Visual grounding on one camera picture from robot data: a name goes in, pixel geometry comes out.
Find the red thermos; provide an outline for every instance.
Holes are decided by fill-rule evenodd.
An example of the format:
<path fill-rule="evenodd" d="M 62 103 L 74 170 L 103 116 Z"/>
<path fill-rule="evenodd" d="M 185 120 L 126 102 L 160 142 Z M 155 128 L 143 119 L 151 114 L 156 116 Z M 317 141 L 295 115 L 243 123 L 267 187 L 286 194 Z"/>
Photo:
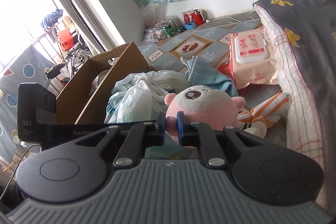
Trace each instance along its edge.
<path fill-rule="evenodd" d="M 195 23 L 197 25 L 202 25 L 204 24 L 204 19 L 201 15 L 201 12 L 199 10 L 194 10 L 194 19 L 195 19 Z"/>

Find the pink plush toy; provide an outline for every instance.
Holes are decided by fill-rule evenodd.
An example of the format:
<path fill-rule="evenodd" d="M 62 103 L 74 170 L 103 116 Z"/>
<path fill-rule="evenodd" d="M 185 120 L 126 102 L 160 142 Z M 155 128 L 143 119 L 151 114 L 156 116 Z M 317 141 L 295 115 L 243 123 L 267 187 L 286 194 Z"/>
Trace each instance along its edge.
<path fill-rule="evenodd" d="M 240 127 L 237 120 L 238 109 L 245 105 L 243 97 L 230 97 L 223 90 L 214 90 L 205 85 L 187 88 L 179 94 L 170 93 L 165 97 L 168 107 L 166 113 L 166 132 L 178 141 L 176 115 L 184 112 L 187 122 L 204 122 L 215 130 L 224 126 Z"/>

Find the white cable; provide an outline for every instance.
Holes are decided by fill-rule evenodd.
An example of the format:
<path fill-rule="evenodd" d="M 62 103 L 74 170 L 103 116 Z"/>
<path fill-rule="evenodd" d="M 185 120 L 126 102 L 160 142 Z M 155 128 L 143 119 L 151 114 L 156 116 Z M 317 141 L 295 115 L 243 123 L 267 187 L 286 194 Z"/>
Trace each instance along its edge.
<path fill-rule="evenodd" d="M 10 186 L 10 184 L 11 184 L 13 178 L 14 178 L 14 175 L 15 175 L 15 173 L 16 173 L 16 170 L 17 170 L 17 168 L 19 167 L 19 165 L 20 165 L 20 163 L 21 163 L 23 157 L 26 155 L 26 153 L 27 153 L 27 151 L 28 151 L 29 149 L 31 149 L 33 146 L 38 146 L 38 145 L 39 145 L 39 144 L 37 144 L 37 143 L 32 144 L 32 145 L 29 146 L 29 147 L 27 148 L 27 150 L 23 153 L 23 155 L 21 156 L 19 162 L 17 163 L 17 165 L 16 165 L 16 167 L 15 167 L 15 169 L 14 169 L 14 172 L 13 172 L 12 176 L 10 177 L 10 180 L 8 181 L 8 183 L 7 183 L 6 187 L 5 187 L 5 189 L 4 189 L 3 193 L 2 193 L 2 195 L 0 196 L 0 202 L 1 202 L 2 198 L 3 198 L 3 196 L 5 195 L 5 193 L 6 193 L 7 189 L 8 189 L 8 187 Z"/>
<path fill-rule="evenodd" d="M 206 23 L 209 23 L 209 22 L 211 22 L 211 21 L 215 21 L 215 20 L 218 20 L 218 19 L 223 19 L 223 18 L 231 18 L 231 19 L 233 19 L 233 20 L 235 20 L 235 21 L 238 21 L 238 22 L 241 22 L 240 20 L 236 20 L 236 19 L 234 19 L 233 17 L 220 17 L 220 18 L 215 18 L 215 19 L 207 19 L 205 22 Z"/>
<path fill-rule="evenodd" d="M 249 14 L 249 18 L 255 19 L 255 18 L 251 17 L 251 15 L 252 15 L 254 12 L 256 12 L 256 11 L 250 12 L 250 14 Z"/>

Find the cardboard box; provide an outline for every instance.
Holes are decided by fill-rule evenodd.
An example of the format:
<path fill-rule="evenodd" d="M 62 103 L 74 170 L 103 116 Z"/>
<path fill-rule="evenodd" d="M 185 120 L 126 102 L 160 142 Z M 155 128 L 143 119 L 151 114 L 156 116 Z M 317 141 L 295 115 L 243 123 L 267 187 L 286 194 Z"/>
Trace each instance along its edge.
<path fill-rule="evenodd" d="M 119 57 L 111 66 L 109 60 Z M 90 96 L 92 81 L 110 70 Z M 147 72 L 149 66 L 134 42 L 89 58 L 56 99 L 58 124 L 102 124 L 112 88 L 130 73 Z"/>

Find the orange striped cloth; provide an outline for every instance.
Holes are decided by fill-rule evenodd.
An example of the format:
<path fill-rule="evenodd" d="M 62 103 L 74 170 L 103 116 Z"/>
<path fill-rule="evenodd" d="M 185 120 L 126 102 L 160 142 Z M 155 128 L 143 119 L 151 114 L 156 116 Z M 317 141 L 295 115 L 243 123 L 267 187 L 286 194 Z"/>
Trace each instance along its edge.
<path fill-rule="evenodd" d="M 285 114 L 290 107 L 289 96 L 280 92 L 254 107 L 251 112 L 241 112 L 237 120 L 245 123 L 263 122 L 267 128 L 274 126 L 281 115 Z"/>

